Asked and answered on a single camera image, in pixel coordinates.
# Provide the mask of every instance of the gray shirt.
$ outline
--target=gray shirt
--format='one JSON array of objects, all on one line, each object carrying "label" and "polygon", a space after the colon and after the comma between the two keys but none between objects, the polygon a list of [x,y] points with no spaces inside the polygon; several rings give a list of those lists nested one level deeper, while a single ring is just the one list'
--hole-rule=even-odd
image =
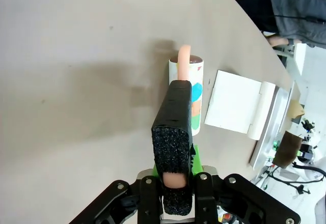
[{"label": "gray shirt", "polygon": [[271,0],[279,34],[289,39],[326,48],[326,23],[314,23],[304,19],[314,17],[326,20],[326,0]]}]

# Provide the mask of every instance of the beige table surface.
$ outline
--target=beige table surface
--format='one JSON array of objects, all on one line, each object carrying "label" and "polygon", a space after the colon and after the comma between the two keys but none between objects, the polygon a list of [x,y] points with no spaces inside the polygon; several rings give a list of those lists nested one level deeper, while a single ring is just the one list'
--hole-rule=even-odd
[{"label": "beige table surface", "polygon": [[[150,127],[182,44],[217,70],[289,89],[234,0],[0,0],[0,222],[67,223],[113,180],[152,167]],[[202,123],[202,163],[254,175],[255,142]]]}]

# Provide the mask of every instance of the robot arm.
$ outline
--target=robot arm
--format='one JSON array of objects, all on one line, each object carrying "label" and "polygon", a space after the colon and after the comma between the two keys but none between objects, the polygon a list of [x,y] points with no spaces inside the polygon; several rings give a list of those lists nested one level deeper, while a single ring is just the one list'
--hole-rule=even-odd
[{"label": "robot arm", "polygon": [[[222,180],[201,172],[193,178],[195,218],[191,223],[219,223],[217,206],[245,224],[299,224],[299,215],[238,174]],[[70,224],[121,224],[138,211],[138,224],[160,224],[162,182],[145,176],[133,184],[118,180],[107,187]]]}]

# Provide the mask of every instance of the screw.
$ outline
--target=screw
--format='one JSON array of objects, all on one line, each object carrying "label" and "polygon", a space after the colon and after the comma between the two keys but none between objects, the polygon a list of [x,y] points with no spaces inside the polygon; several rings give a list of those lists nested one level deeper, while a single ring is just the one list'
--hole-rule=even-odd
[{"label": "screw", "polygon": [[286,220],[286,224],[294,224],[294,220],[292,218],[288,218]]},{"label": "screw", "polygon": [[207,176],[206,176],[205,174],[201,174],[201,175],[200,175],[200,179],[202,179],[202,180],[206,180],[206,179],[207,179]]},{"label": "screw", "polygon": [[232,184],[234,184],[234,183],[236,183],[236,179],[234,177],[230,177],[229,178],[229,182],[232,183]]}]

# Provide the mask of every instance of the person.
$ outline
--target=person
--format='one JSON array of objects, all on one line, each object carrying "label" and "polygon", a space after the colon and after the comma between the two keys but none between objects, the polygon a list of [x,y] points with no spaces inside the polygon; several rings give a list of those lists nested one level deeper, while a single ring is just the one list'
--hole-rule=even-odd
[{"label": "person", "polygon": [[326,0],[236,0],[271,46],[307,43],[326,48]]}]

